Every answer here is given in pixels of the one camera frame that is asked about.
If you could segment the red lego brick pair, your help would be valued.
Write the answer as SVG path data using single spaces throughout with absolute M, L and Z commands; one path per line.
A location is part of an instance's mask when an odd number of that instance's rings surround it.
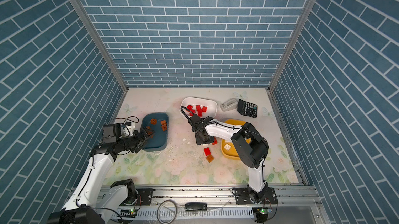
M 196 113 L 199 117 L 203 116 L 203 111 L 200 105 L 196 105 Z

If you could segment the white square lego plate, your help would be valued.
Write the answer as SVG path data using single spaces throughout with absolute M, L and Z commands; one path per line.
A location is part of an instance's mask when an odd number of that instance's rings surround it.
M 226 151 L 229 151 L 231 149 L 231 146 L 229 144 L 225 144 L 224 149 Z

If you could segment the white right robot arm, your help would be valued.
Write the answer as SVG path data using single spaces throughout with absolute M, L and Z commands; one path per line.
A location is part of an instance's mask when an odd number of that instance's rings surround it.
M 250 199 L 258 204 L 266 198 L 267 182 L 264 161 L 269 153 L 265 138 L 248 122 L 244 125 L 222 123 L 214 118 L 197 115 L 186 117 L 198 145 L 210 144 L 216 137 L 233 143 L 240 160 L 248 167 L 247 185 Z

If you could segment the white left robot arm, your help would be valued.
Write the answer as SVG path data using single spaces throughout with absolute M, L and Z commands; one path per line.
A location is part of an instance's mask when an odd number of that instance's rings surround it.
M 106 224 L 121 204 L 136 204 L 141 197 L 132 179 L 114 182 L 100 202 L 98 196 L 116 158 L 123 152 L 139 152 L 154 135 L 149 127 L 130 131 L 123 123 L 103 126 L 101 142 L 92 148 L 78 186 L 61 210 L 50 214 L 47 223 Z

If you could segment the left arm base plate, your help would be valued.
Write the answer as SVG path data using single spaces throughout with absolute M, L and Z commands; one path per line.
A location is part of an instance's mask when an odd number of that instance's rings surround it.
M 154 193 L 154 189 L 152 188 L 139 188 L 137 189 L 140 206 L 149 206 L 152 202 L 152 197 Z

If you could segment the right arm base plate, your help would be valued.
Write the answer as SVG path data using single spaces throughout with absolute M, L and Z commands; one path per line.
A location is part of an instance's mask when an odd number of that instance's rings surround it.
M 265 186 L 260 192 L 254 191 L 249 186 L 233 188 L 231 192 L 235 197 L 237 205 L 246 205 L 246 204 L 276 205 L 278 203 L 275 190 L 268 186 Z

